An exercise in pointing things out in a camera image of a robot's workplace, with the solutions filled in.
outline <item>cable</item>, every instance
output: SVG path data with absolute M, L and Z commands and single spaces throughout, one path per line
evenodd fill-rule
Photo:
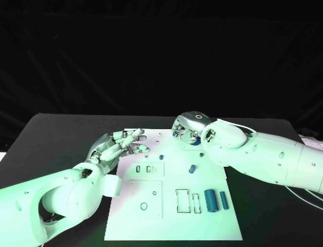
M 292 190 L 290 190 L 290 192 L 305 201 L 305 202 L 307 202 Z M 319 208 L 320 210 L 323 210 L 323 208 L 322 207 L 319 207 L 319 206 L 316 206 L 315 204 L 312 204 L 310 202 L 307 202 L 312 206 L 315 206 L 316 208 Z
M 310 190 L 307 190 L 306 189 L 306 191 L 318 198 L 318 199 L 320 199 L 322 201 L 323 201 L 323 199 L 310 191 Z

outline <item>robotic arm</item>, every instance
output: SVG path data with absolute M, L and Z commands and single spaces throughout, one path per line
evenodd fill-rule
M 38 247 L 95 213 L 102 196 L 120 195 L 121 178 L 110 175 L 120 157 L 149 152 L 134 141 L 144 130 L 105 134 L 94 143 L 87 161 L 25 183 L 0 189 L 0 247 Z M 39 203 L 55 216 L 43 220 Z
M 172 132 L 183 142 L 202 144 L 218 165 L 264 182 L 323 194 L 322 150 L 221 119 L 212 122 L 201 112 L 179 115 Z

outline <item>robotic hand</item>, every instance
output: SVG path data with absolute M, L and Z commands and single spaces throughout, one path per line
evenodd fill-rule
M 218 165 L 264 182 L 323 194 L 322 150 L 221 119 L 212 122 L 201 112 L 179 115 L 172 132 L 180 141 L 202 144 Z
M 134 141 L 144 130 L 105 134 L 94 143 L 87 161 L 25 183 L 0 189 L 0 247 L 38 247 L 95 213 L 102 196 L 120 195 L 121 178 L 110 175 L 120 157 L 146 153 Z M 39 215 L 39 203 L 53 214 Z

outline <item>white pegboard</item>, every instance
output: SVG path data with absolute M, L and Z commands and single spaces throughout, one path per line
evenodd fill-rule
M 131 155 L 120 160 L 117 175 L 123 177 L 120 197 L 113 198 L 110 218 L 105 229 L 105 240 L 242 240 L 240 226 L 232 207 L 224 167 L 208 158 L 202 146 L 183 144 L 172 137 L 170 130 L 146 129 L 147 140 L 141 143 L 150 148 L 147 154 Z M 157 174 L 136 175 L 136 166 L 154 166 Z M 196 165 L 195 173 L 189 173 L 191 165 Z M 139 181 L 139 188 L 130 183 Z M 150 200 L 152 190 L 157 190 L 149 182 L 160 182 L 160 217 L 156 217 L 157 206 L 140 209 L 143 201 Z M 178 213 L 176 190 L 188 189 L 191 213 Z M 219 203 L 219 211 L 206 211 L 204 191 L 214 189 Z M 224 191 L 229 209 L 222 209 L 219 192 Z M 199 195 L 201 213 L 195 213 L 192 194 Z

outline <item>black curtain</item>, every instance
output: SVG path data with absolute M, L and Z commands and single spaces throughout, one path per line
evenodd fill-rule
M 323 15 L 196 0 L 0 1 L 0 148 L 40 112 L 189 110 L 284 118 L 323 138 Z

